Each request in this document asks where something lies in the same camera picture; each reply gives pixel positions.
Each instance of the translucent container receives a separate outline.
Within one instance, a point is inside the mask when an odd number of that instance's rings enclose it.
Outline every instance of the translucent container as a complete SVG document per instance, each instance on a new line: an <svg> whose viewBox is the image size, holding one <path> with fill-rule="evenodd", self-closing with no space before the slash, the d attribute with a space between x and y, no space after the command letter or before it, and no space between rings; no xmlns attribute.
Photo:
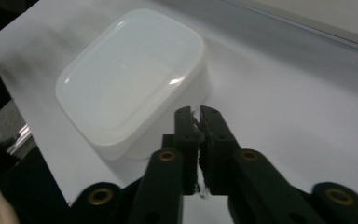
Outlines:
<svg viewBox="0 0 358 224"><path fill-rule="evenodd" d="M137 9L64 69L56 96L104 158L127 151L142 159L159 149L163 133L173 132L173 111L199 106L208 90L202 38L178 21Z"/></svg>

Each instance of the white wall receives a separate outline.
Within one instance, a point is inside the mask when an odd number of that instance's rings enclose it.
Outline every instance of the white wall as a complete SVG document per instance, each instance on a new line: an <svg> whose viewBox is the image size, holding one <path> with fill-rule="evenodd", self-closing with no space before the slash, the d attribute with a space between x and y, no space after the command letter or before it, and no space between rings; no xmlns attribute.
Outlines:
<svg viewBox="0 0 358 224"><path fill-rule="evenodd" d="M229 0L358 43L355 0Z"/></svg>

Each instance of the brass screw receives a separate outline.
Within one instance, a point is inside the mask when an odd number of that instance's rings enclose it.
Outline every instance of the brass screw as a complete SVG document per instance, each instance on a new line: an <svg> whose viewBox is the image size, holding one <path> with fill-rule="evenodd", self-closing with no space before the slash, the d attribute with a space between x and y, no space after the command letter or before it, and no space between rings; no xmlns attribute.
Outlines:
<svg viewBox="0 0 358 224"><path fill-rule="evenodd" d="M109 202L113 198L113 191L108 188L95 189L89 195L89 203L93 205L101 205Z"/></svg>
<svg viewBox="0 0 358 224"><path fill-rule="evenodd" d="M352 205L354 200L351 195L341 189L327 189L325 192L327 198L335 203L339 203L342 205Z"/></svg>
<svg viewBox="0 0 358 224"><path fill-rule="evenodd" d="M171 151L164 151L159 153L159 159L162 161L173 161L176 158L175 153Z"/></svg>
<svg viewBox="0 0 358 224"><path fill-rule="evenodd" d="M257 161L259 158L259 156L255 152L248 150L243 151L241 155L247 161Z"/></svg>

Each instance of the white surface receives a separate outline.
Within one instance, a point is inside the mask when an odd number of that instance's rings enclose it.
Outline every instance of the white surface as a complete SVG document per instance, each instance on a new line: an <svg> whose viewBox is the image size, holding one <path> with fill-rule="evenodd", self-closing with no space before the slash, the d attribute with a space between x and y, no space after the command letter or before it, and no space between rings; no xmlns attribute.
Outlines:
<svg viewBox="0 0 358 224"><path fill-rule="evenodd" d="M95 182L125 186L145 171L146 161L100 159L54 95L66 65L142 7L206 40L204 104L222 112L242 147L264 153L305 191L333 181L358 192L358 50L224 1L41 0L0 32L0 73L68 201ZM231 222L225 200L185 206L187 223Z"/></svg>
<svg viewBox="0 0 358 224"><path fill-rule="evenodd" d="M358 1L228 0L358 43Z"/></svg>
<svg viewBox="0 0 358 224"><path fill-rule="evenodd" d="M114 160L159 121L204 67L205 46L197 33L138 9L117 19L63 70L56 96L91 146Z"/></svg>

